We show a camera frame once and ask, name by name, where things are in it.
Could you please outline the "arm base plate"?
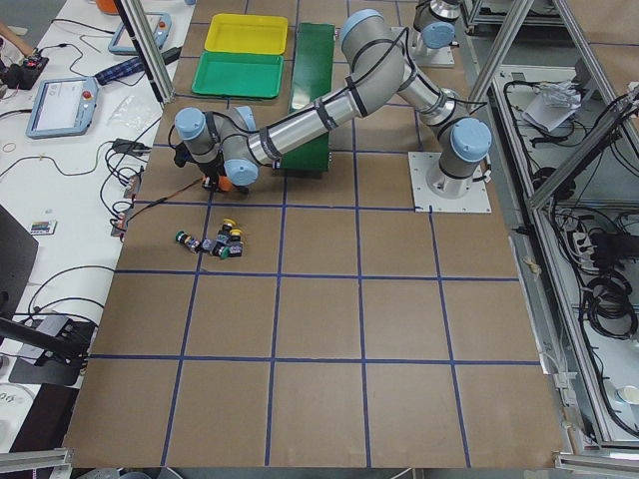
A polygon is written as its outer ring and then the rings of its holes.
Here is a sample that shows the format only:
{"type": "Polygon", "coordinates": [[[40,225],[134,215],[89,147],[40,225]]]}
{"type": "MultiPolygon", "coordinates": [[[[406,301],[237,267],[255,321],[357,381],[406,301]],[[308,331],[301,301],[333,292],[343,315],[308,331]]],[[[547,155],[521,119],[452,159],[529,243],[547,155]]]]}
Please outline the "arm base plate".
{"type": "Polygon", "coordinates": [[[454,60],[450,44],[454,37],[454,27],[447,22],[433,22],[420,31],[410,29],[405,52],[418,66],[451,68],[454,60]]]}
{"type": "Polygon", "coordinates": [[[483,171],[463,180],[447,177],[439,168],[438,152],[409,152],[413,208],[418,213],[490,214],[483,171]]]}

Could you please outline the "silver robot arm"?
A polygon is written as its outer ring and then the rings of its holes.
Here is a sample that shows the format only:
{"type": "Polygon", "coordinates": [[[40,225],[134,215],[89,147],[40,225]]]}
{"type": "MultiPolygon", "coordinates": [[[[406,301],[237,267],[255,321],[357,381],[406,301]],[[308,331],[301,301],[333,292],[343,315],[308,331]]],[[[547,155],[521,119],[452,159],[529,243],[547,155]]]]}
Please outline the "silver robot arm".
{"type": "Polygon", "coordinates": [[[412,53],[424,56],[448,47],[455,37],[460,15],[458,0],[421,0],[412,23],[412,53]]]}
{"type": "Polygon", "coordinates": [[[213,183],[225,176],[244,188],[258,179],[262,167],[278,167],[287,152],[373,114],[399,95],[441,146],[437,164],[426,175],[428,187],[445,199],[466,195],[492,143],[488,127],[418,69],[406,40],[392,33],[378,11],[363,9],[349,16],[339,41],[350,67],[343,87],[261,129],[256,129],[248,107],[225,114],[195,107],[180,110],[174,121],[182,140],[174,149],[175,164],[194,164],[213,183]]]}

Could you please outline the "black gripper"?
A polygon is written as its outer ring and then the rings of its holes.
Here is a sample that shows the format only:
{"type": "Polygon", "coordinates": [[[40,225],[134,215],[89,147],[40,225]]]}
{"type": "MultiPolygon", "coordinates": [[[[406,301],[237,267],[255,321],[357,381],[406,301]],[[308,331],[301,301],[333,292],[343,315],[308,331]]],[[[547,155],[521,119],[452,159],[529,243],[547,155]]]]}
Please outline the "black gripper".
{"type": "Polygon", "coordinates": [[[224,175],[223,162],[209,162],[199,164],[199,169],[203,174],[202,187],[212,192],[221,192],[223,190],[221,177],[224,175]]]}

